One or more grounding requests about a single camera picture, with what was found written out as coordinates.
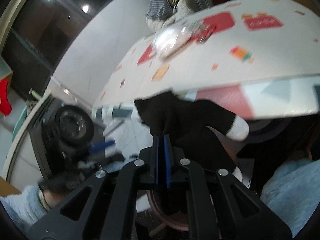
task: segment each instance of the clear plastic packaging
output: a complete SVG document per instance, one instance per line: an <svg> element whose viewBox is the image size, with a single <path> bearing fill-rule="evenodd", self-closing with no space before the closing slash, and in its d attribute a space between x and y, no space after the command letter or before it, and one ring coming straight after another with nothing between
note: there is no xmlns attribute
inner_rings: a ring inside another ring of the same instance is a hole
<svg viewBox="0 0 320 240"><path fill-rule="evenodd" d="M184 46L199 30L202 23L193 23L188 26L172 26L156 33L153 41L153 49L160 59L166 59L178 49Z"/></svg>

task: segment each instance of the white sock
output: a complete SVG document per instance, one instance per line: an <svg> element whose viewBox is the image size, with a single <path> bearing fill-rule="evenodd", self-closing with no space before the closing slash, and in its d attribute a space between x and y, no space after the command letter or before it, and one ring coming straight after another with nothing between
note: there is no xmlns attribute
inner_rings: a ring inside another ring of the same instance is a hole
<svg viewBox="0 0 320 240"><path fill-rule="evenodd" d="M243 180L243 176L242 176L242 172L239 169L238 166L236 166L235 170L232 173L233 176L235 176L240 182L242 182Z"/></svg>
<svg viewBox="0 0 320 240"><path fill-rule="evenodd" d="M226 136L235 141L243 141L249 134L249 125L240 116L236 115L235 121Z"/></svg>

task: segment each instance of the blue handle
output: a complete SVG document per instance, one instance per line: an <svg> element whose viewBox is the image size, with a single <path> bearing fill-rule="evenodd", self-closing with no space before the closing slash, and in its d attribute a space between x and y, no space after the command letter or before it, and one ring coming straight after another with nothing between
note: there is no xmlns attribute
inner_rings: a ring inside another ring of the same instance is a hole
<svg viewBox="0 0 320 240"><path fill-rule="evenodd" d="M111 140L111 141L101 141L101 142L98 142L98 143L95 143L93 145L91 145L89 147L89 153L92 154L92 153L97 153L107 147L110 147L112 145L115 144L115 141L114 140Z"/></svg>

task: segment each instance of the red label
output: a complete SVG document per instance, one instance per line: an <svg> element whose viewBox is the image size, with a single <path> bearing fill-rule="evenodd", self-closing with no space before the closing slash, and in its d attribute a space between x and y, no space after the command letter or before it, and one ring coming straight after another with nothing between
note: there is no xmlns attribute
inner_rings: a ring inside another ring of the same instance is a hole
<svg viewBox="0 0 320 240"><path fill-rule="evenodd" d="M214 26L214 33L230 29L235 25L235 21L229 12L218 13L202 19L206 25Z"/></svg>
<svg viewBox="0 0 320 240"><path fill-rule="evenodd" d="M280 28L283 23L280 22L274 16L262 16L257 18L249 18L244 20L245 25L249 30L268 29L268 28Z"/></svg>
<svg viewBox="0 0 320 240"><path fill-rule="evenodd" d="M140 65L140 64L148 61L149 59L152 59L156 55L156 52L152 51L152 49L153 48L151 45L149 47L147 47L145 52L142 54L141 58L138 60L137 65Z"/></svg>

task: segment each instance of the dark window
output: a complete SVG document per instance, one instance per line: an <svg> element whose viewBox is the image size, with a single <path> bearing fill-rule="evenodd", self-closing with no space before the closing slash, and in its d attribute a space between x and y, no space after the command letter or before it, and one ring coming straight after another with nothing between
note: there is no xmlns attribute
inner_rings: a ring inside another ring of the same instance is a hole
<svg viewBox="0 0 320 240"><path fill-rule="evenodd" d="M3 50L13 69L12 85L24 98L32 88L43 94L65 51L111 0L28 0Z"/></svg>

